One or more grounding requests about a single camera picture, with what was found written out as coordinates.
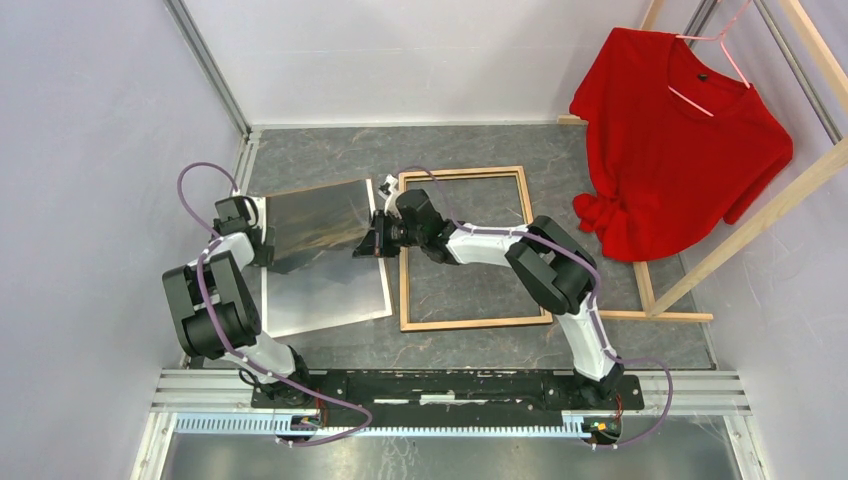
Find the glossy photo print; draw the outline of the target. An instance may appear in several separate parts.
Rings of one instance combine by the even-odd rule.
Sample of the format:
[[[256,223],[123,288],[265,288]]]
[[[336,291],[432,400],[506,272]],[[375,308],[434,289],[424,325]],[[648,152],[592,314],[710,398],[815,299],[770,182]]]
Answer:
[[[276,338],[389,317],[393,313],[386,266],[353,258],[354,248],[331,253],[314,267],[261,272],[264,331]]]

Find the black wooden picture frame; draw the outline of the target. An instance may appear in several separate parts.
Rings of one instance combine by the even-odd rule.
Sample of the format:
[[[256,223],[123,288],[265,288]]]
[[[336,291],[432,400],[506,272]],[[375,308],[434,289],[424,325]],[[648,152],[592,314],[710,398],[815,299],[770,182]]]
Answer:
[[[398,190],[400,192],[406,191],[408,186],[413,182],[491,178],[512,178],[516,181],[522,219],[525,223],[532,221],[533,212],[527,179],[524,168],[521,166],[442,169],[432,172],[422,167],[412,167],[397,175]],[[470,233],[460,230],[459,239],[450,244],[450,251],[457,253],[461,261],[469,260],[471,263],[506,267],[508,262],[505,254],[508,247],[517,240],[514,234],[518,231],[519,229],[517,227],[509,227],[507,229],[507,236],[497,237],[495,235],[483,234],[480,227],[474,227]],[[400,331],[403,333],[535,326],[548,325],[553,322],[552,314],[544,309],[540,309],[539,313],[534,316],[414,322],[410,316],[410,277],[407,251],[402,251],[399,257],[399,288],[399,326]]]

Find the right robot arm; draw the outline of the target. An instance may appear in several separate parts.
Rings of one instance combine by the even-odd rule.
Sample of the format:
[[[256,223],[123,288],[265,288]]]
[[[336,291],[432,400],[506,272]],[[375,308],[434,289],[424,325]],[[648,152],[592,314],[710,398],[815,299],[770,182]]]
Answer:
[[[600,320],[596,263],[554,220],[538,216],[515,227],[484,227],[443,217],[422,189],[400,192],[384,182],[379,194],[384,206],[371,213],[355,257],[393,258],[419,248],[439,264],[510,268],[565,333],[580,400],[602,408],[617,396],[624,368]]]

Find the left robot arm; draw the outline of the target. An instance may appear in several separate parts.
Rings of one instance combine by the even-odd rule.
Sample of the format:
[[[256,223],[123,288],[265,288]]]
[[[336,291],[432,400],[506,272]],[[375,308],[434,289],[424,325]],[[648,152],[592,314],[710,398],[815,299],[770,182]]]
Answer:
[[[297,408],[312,399],[314,381],[294,349],[262,330],[243,276],[245,268],[268,267],[273,260],[275,232],[264,225],[262,206],[243,195],[218,201],[203,258],[165,272],[162,282],[184,353],[229,361],[256,401]]]

